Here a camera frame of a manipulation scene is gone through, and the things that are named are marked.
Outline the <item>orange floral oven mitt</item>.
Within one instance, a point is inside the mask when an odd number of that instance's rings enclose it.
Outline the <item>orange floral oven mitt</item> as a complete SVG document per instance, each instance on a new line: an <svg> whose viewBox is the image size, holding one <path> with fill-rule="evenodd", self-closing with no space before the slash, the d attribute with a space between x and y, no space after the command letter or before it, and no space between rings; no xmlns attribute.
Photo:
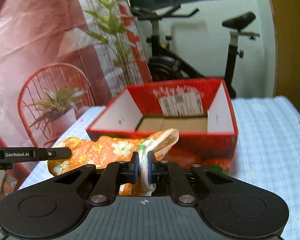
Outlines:
<svg viewBox="0 0 300 240"><path fill-rule="evenodd" d="M121 196L151 196L156 185L148 182L148 152L152 151L157 161L161 161L179 140L177 129L159 131L143 139L125 139L101 136L96 142L70 137L60 141L55 147L67 147L72 156L69 159L50 160L47 168L53 176L58 176L86 164L105 168L115 161L130 161L138 152L138 182L124 184L119 189Z"/></svg>

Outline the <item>yellow wooden door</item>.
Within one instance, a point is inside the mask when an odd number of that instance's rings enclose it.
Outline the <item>yellow wooden door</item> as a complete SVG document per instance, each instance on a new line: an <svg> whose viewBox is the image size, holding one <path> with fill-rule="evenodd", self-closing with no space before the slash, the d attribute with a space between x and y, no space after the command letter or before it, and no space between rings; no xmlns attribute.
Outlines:
<svg viewBox="0 0 300 240"><path fill-rule="evenodd" d="M300 0L270 0L276 40L275 95L300 112Z"/></svg>

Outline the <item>red strawberry cardboard box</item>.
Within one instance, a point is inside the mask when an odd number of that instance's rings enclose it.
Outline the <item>red strawberry cardboard box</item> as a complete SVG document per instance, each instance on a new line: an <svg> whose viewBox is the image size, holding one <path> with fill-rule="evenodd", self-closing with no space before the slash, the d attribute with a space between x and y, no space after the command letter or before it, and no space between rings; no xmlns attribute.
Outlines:
<svg viewBox="0 0 300 240"><path fill-rule="evenodd" d="M177 129L179 140L165 159L183 168L193 164L232 165L238 128L225 82L183 79L126 87L87 127L91 140L102 135L142 139Z"/></svg>

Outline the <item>blue checkered tablecloth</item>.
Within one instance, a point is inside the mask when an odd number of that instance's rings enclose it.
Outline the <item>blue checkered tablecloth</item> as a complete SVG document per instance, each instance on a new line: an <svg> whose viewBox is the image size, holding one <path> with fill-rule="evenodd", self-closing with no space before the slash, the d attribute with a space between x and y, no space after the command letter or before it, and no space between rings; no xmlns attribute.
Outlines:
<svg viewBox="0 0 300 240"><path fill-rule="evenodd" d="M283 239L300 239L300 113L284 96L232 101L238 141L230 175L285 200Z"/></svg>

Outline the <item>printed backdrop cloth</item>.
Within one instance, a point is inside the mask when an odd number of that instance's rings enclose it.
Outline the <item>printed backdrop cloth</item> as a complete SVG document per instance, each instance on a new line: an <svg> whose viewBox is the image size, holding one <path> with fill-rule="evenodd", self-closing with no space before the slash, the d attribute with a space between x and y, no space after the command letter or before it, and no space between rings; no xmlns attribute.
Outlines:
<svg viewBox="0 0 300 240"><path fill-rule="evenodd" d="M128 0L0 0L0 147L49 147L151 79Z"/></svg>

